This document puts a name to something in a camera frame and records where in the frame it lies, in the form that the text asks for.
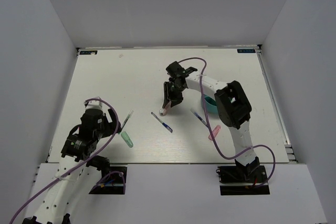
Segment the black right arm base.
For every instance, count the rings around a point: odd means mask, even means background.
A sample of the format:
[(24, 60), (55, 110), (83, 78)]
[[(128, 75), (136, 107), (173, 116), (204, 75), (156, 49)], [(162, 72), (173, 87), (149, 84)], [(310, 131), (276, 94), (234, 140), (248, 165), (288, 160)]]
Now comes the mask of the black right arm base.
[(236, 166), (218, 166), (216, 173), (221, 196), (270, 195), (264, 166), (259, 166), (248, 178)]

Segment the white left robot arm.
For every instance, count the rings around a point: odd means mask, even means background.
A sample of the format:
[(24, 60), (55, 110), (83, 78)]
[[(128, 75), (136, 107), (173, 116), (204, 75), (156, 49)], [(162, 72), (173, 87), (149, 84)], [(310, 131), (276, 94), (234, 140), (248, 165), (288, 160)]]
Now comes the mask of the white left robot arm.
[(112, 170), (109, 159), (100, 156), (96, 149), (102, 138), (112, 140), (120, 131), (114, 109), (104, 113), (101, 105), (87, 107), (80, 124), (69, 132), (54, 180), (41, 190), (46, 196), (23, 223), (70, 223), (84, 195), (111, 175), (122, 177), (123, 173)]

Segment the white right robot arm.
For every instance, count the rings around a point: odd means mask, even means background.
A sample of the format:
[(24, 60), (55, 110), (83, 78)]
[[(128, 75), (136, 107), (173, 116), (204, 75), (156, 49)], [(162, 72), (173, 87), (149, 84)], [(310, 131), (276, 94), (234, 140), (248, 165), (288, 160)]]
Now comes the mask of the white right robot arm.
[(259, 158), (253, 150), (249, 132), (251, 105), (238, 81), (230, 83), (205, 76), (194, 67), (183, 68), (177, 61), (166, 68), (169, 80), (164, 82), (164, 101), (160, 115), (183, 101), (185, 89), (199, 91), (215, 100), (219, 119), (231, 133), (235, 148), (235, 164), (238, 177), (247, 182), (256, 175)]

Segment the pink white small stapler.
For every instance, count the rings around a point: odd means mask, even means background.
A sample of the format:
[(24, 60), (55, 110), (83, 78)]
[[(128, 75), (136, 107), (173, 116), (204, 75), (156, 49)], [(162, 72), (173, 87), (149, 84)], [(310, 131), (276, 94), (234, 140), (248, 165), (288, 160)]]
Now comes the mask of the pink white small stapler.
[(171, 101), (169, 101), (167, 103), (164, 103), (162, 105), (162, 108), (159, 110), (159, 115), (160, 116), (166, 116), (168, 111), (171, 109), (171, 104), (172, 104)]

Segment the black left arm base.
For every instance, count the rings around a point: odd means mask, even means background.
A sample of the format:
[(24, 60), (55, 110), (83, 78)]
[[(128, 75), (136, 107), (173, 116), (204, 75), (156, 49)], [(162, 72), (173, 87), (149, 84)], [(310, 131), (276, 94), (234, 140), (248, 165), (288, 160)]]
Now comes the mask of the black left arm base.
[(91, 195), (124, 195), (127, 181), (127, 166), (113, 166), (98, 172), (98, 180), (94, 183)]

